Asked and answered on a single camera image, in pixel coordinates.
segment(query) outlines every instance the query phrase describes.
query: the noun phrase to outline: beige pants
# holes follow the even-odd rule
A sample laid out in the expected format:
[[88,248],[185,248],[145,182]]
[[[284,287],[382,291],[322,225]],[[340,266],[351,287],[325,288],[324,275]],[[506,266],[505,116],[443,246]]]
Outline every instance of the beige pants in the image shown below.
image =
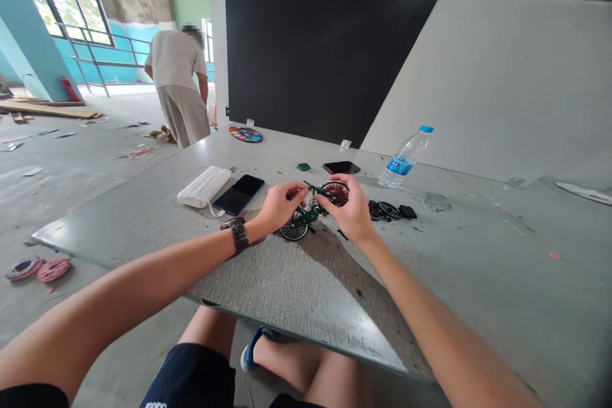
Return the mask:
[[184,86],[157,88],[170,132],[182,150],[210,135],[206,106],[198,91]]

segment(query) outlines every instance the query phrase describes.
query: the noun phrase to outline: green model bicycle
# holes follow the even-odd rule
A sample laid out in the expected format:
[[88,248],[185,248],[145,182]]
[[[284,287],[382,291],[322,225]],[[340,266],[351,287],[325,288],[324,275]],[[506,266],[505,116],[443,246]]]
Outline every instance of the green model bicycle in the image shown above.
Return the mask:
[[310,210],[299,206],[289,221],[279,229],[280,235],[288,240],[302,239],[308,233],[310,224],[316,222],[320,215],[327,215],[325,209],[314,199],[315,194],[322,194],[338,207],[344,206],[349,201],[349,188],[342,182],[328,182],[320,187],[306,181],[304,183],[312,191],[312,197],[307,202]]

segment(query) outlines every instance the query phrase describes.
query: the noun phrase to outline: smartphone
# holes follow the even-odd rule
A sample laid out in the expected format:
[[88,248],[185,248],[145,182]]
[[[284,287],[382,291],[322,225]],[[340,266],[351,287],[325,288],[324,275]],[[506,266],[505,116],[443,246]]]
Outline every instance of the smartphone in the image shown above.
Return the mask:
[[234,183],[230,189],[213,203],[213,206],[237,217],[264,183],[260,178],[253,177],[252,175],[243,175],[238,182]]
[[327,163],[323,167],[331,174],[336,173],[358,173],[361,169],[350,161],[340,161],[339,163]]

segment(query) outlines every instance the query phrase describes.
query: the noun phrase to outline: leg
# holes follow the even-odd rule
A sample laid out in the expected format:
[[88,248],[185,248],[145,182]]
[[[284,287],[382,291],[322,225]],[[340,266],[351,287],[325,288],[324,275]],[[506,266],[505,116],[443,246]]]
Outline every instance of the leg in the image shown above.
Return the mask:
[[217,351],[229,360],[235,328],[236,317],[200,306],[178,343],[199,344]]
[[183,116],[180,114],[179,106],[177,105],[176,99],[171,94],[171,88],[173,86],[162,86],[157,88],[157,95],[159,96],[159,102],[161,103],[161,109],[164,112],[166,122],[168,123],[168,129],[177,140],[178,147],[182,150],[190,146],[189,136],[185,129],[183,122]]
[[236,318],[201,306],[170,349],[140,408],[231,408],[236,372],[230,368]]
[[372,384],[362,363],[325,349],[305,401],[330,408],[371,407]]
[[184,120],[190,144],[209,136],[208,114],[199,92],[183,86],[171,86],[171,90]]
[[265,336],[257,340],[253,349],[255,363],[283,378],[301,393],[308,392],[322,355],[323,348],[316,344],[281,344]]

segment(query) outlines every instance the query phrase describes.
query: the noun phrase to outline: black wheel part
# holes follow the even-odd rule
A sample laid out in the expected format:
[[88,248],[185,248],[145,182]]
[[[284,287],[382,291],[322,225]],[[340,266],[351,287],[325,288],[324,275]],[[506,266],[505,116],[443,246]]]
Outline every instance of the black wheel part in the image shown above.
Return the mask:
[[378,207],[381,209],[383,215],[387,215],[388,217],[391,217],[395,220],[399,220],[400,218],[402,218],[402,213],[400,212],[400,210],[389,203],[381,201],[378,203]]
[[340,182],[329,182],[321,186],[325,194],[331,196],[331,203],[336,207],[343,207],[349,201],[349,188]]
[[304,214],[300,209],[296,209],[287,223],[280,227],[279,233],[288,240],[300,240],[308,233],[308,224],[295,226],[293,222]]
[[370,208],[370,218],[374,221],[380,220],[383,218],[381,214],[381,210],[378,207],[378,203],[376,201],[370,201],[368,203],[368,207]]

